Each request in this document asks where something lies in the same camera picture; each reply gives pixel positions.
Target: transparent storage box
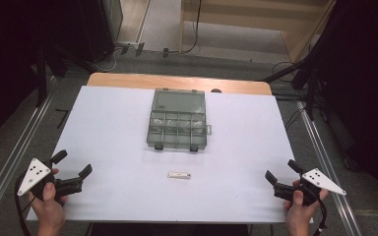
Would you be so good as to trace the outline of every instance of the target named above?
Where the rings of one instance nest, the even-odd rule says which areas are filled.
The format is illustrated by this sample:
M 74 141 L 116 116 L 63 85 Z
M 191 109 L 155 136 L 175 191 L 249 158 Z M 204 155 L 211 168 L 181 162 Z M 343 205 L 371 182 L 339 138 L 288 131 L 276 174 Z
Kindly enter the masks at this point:
M 147 143 L 155 149 L 204 149 L 207 145 L 205 93 L 157 88 Z

